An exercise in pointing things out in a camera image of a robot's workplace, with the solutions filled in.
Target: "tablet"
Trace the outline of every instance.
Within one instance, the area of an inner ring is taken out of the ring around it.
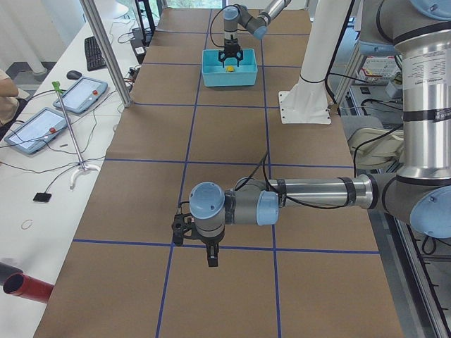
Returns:
[[[44,108],[17,130],[8,134],[5,142],[23,153],[33,154],[54,139],[67,126],[62,113]]]
[[[61,96],[67,111],[81,114],[86,111],[106,91],[108,84],[104,81],[82,76]],[[61,109],[57,99],[54,106]]]

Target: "white stand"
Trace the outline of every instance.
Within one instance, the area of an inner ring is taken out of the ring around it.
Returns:
[[[282,123],[330,124],[323,80],[350,4],[351,0],[319,0],[302,64],[302,77],[291,91],[279,92]]]
[[[100,172],[100,167],[95,164],[86,164],[85,160],[83,160],[82,153],[80,152],[80,148],[78,147],[77,140],[75,139],[75,134],[72,129],[72,125],[70,123],[69,115],[66,111],[66,107],[64,106],[63,99],[61,98],[61,93],[59,92],[59,82],[53,82],[53,85],[55,87],[56,95],[58,96],[59,103],[61,104],[61,109],[63,111],[64,118],[66,119],[66,122],[68,124],[68,129],[70,133],[70,138],[72,139],[73,146],[75,148],[75,152],[78,156],[78,163],[80,166],[77,168],[77,170],[72,174],[70,177],[70,189],[73,190],[75,188],[75,180],[80,174],[87,174],[89,170],[96,170]]]

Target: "person's arm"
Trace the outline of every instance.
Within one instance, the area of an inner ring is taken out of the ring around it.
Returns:
[[[15,97],[19,95],[19,90],[10,78],[0,80],[0,96]]]

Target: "brown table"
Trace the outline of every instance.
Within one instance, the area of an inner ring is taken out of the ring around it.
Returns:
[[[298,80],[308,13],[282,12],[263,42],[240,35],[257,53],[254,86],[207,88],[200,63],[216,13],[163,13],[35,336],[402,337],[358,207],[228,226],[218,268],[200,242],[171,245],[177,202],[198,182],[232,187],[267,149],[271,177],[352,176],[336,114],[331,125],[280,122],[278,91]]]

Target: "teal plastic container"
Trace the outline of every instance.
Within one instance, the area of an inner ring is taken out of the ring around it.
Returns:
[[[227,71],[227,66],[234,68]],[[237,67],[235,58],[228,58],[223,64],[218,61],[217,49],[205,49],[202,54],[202,77],[205,87],[253,86],[257,78],[257,61],[253,49],[243,49],[243,59]]]

